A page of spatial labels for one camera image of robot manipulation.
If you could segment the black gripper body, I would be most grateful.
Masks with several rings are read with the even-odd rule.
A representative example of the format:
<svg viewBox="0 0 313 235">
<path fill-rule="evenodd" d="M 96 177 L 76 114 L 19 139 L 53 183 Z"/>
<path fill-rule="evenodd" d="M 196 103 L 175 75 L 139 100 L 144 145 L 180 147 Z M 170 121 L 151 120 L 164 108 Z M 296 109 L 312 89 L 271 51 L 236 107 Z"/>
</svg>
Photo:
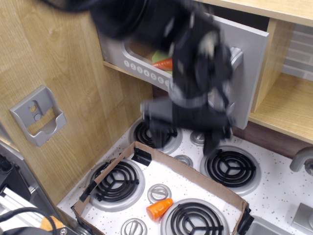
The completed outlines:
<svg viewBox="0 0 313 235">
<path fill-rule="evenodd" d="M 209 105 L 208 92 L 187 98 L 175 84 L 171 84 L 168 97 L 144 101 L 140 104 L 143 120 L 149 125 L 151 120 L 168 123 L 172 128 L 186 128 L 199 132 L 224 131 L 230 138 L 232 119 L 227 111 L 217 111 Z"/>
</svg>

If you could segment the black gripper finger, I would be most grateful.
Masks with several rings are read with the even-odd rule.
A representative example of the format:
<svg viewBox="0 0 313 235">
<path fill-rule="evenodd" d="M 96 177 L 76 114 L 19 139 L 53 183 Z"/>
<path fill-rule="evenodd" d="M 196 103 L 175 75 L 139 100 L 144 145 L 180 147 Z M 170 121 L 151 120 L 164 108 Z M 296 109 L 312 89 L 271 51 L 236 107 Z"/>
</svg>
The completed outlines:
<svg viewBox="0 0 313 235">
<path fill-rule="evenodd" d="M 155 147 L 163 148 L 171 138 L 172 127 L 159 120 L 151 120 L 149 127 Z"/>
<path fill-rule="evenodd" d="M 209 156 L 216 151 L 220 140 L 225 138 L 224 131 L 206 131 L 204 133 L 203 154 Z"/>
</svg>

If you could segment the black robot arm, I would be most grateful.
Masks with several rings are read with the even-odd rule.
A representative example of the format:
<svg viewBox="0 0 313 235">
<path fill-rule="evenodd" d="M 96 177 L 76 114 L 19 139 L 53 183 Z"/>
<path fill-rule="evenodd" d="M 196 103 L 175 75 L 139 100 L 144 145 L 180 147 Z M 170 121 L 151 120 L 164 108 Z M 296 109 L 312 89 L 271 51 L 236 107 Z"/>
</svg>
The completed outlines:
<svg viewBox="0 0 313 235">
<path fill-rule="evenodd" d="M 157 148 L 170 128 L 204 133 L 203 153 L 213 154 L 231 135 L 232 119 L 208 102 L 216 89 L 229 105 L 223 83 L 232 78 L 230 48 L 221 29 L 192 0 L 50 0 L 49 5 L 71 13 L 89 11 L 97 29 L 116 39 L 134 39 L 169 54 L 173 70 L 168 98 L 141 104 Z"/>
</svg>

